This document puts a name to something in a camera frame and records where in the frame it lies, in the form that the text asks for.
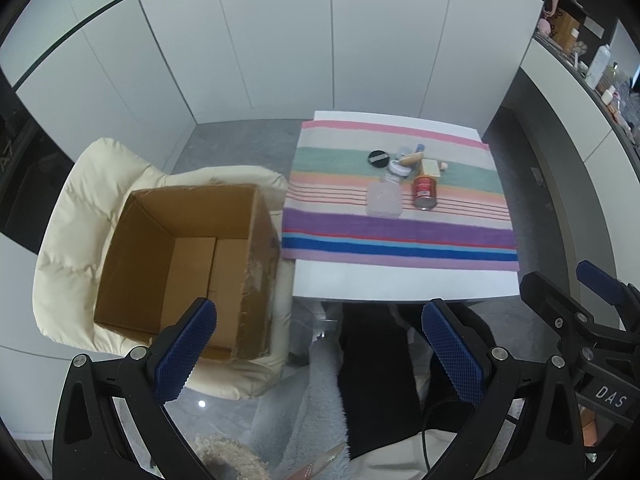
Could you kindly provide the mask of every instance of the cardboard box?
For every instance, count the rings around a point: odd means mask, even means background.
[[[135,191],[111,239],[94,321],[148,345],[207,297],[218,323],[202,357],[263,356],[279,246],[257,186]]]
[[[580,22],[562,9],[558,9],[547,21],[551,25],[549,37],[560,45],[563,50],[567,47],[568,42],[573,41],[571,36],[572,29],[580,29]]]

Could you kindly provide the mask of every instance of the white bottle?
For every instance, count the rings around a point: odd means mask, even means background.
[[[587,83],[587,86],[592,90],[596,88],[602,74],[604,74],[604,70],[609,64],[609,58],[611,58],[609,45],[601,45],[596,52],[596,55],[593,57],[593,61],[591,61],[591,66],[587,71],[587,76],[584,78],[584,82]]]
[[[613,99],[613,94],[615,94],[616,92],[616,87],[611,85],[609,88],[607,88],[603,94],[602,94],[602,102],[606,105],[608,105],[611,100]]]

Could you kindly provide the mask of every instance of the person's leg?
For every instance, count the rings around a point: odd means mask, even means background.
[[[382,304],[344,304],[338,387],[351,458],[422,429],[406,331]]]
[[[495,346],[491,329],[478,314],[462,303],[447,303],[447,306],[464,326],[473,328],[489,348]],[[421,304],[399,305],[398,313],[415,328],[416,332],[424,337]],[[429,393],[424,403],[424,428],[457,433],[473,410],[474,407],[471,404],[460,400],[440,360],[434,353],[431,358]]]

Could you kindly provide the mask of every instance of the cream puffer cushion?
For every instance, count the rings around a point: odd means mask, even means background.
[[[33,313],[40,331],[79,349],[126,355],[140,343],[94,323],[107,249],[131,191],[162,186],[257,184],[281,232],[287,181],[258,166],[202,168],[167,175],[113,139],[92,143],[73,166],[49,220],[33,280]],[[278,264],[271,311],[271,353],[247,362],[199,359],[187,386],[215,397],[247,399],[272,387],[289,354],[293,262]]]

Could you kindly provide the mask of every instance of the blue gripper pad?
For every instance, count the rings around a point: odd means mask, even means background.
[[[484,394],[482,368],[433,301],[422,308],[422,331],[460,399],[477,407]]]
[[[593,265],[589,260],[583,260],[575,267],[575,275],[579,282],[588,286],[610,305],[624,303],[625,295],[622,292],[622,283]]]
[[[158,402],[178,398],[198,357],[216,329],[217,317],[213,302],[204,300],[160,359],[153,384]]]

